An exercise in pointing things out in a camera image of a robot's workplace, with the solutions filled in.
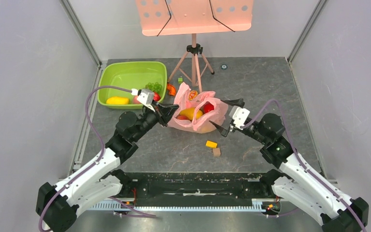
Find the pink plastic bag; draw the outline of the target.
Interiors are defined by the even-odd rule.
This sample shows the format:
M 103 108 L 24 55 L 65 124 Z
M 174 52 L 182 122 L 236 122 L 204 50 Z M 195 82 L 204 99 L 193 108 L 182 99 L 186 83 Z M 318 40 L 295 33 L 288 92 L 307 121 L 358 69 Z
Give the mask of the pink plastic bag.
M 221 125 L 225 120 L 225 114 L 228 110 L 228 105 L 221 102 L 220 99 L 215 97 L 214 91 L 203 91 L 198 94 L 192 101 L 188 99 L 191 88 L 189 85 L 182 83 L 177 91 L 174 98 L 174 104 L 179 105 L 179 109 L 174 113 L 173 117 L 168 123 L 168 126 L 181 131 L 195 132 L 195 133 L 209 133 L 216 128 L 210 123 Z M 192 121 L 178 119 L 179 113 L 187 108 L 195 107 L 197 110 L 202 110 L 205 103 L 211 103 L 214 106 L 214 110 L 208 113 L 204 113 L 199 119 L 193 119 Z

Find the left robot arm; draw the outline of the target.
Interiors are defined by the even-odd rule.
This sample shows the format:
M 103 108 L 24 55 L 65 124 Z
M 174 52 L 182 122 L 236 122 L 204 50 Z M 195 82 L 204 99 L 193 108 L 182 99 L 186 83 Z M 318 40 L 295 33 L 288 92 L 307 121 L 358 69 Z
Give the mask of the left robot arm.
M 156 124 L 167 126 L 178 108 L 153 101 L 139 116 L 133 111 L 122 113 L 113 136 L 92 160 L 56 184 L 46 182 L 39 188 L 39 231 L 43 232 L 46 224 L 49 231 L 65 232 L 84 211 L 104 199 L 129 196 L 132 183 L 118 167 L 135 153 L 136 143 Z

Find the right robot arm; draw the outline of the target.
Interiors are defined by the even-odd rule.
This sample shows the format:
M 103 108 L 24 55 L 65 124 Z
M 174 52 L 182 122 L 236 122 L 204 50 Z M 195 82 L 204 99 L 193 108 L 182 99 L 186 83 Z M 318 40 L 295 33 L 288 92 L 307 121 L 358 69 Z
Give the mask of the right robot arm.
M 352 198 L 318 173 L 295 148 L 287 120 L 280 103 L 268 100 L 261 110 L 250 118 L 242 98 L 224 100 L 232 107 L 228 128 L 213 123 L 222 136 L 239 131 L 263 145 L 263 158 L 274 166 L 260 181 L 260 192 L 265 197 L 281 197 L 312 217 L 325 232 L 364 232 L 368 224 L 369 205 L 361 197 Z M 279 115 L 261 113 L 275 103 Z

